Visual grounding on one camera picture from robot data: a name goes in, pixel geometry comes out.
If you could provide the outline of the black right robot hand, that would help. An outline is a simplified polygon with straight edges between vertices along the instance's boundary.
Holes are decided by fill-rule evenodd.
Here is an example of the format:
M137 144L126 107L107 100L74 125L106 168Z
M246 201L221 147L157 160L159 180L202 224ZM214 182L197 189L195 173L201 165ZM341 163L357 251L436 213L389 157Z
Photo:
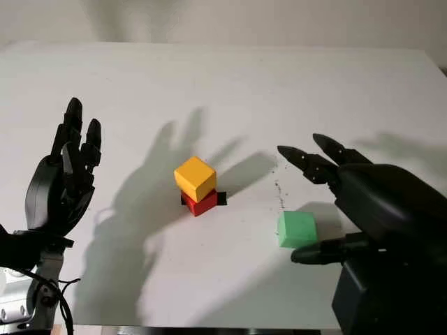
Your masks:
M446 197L402 167L373 163L327 135L312 135L325 156L279 145L278 152L317 185L379 246L431 267L446 266Z

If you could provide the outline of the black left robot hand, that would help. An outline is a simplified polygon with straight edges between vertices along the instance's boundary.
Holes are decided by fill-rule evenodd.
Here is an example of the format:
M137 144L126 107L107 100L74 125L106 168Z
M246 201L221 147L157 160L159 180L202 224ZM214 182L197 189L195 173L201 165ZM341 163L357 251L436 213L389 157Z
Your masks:
M101 161L101 123L92 119L81 142L82 103L73 97L50 154L39 162L25 197L27 227L66 236L85 214Z

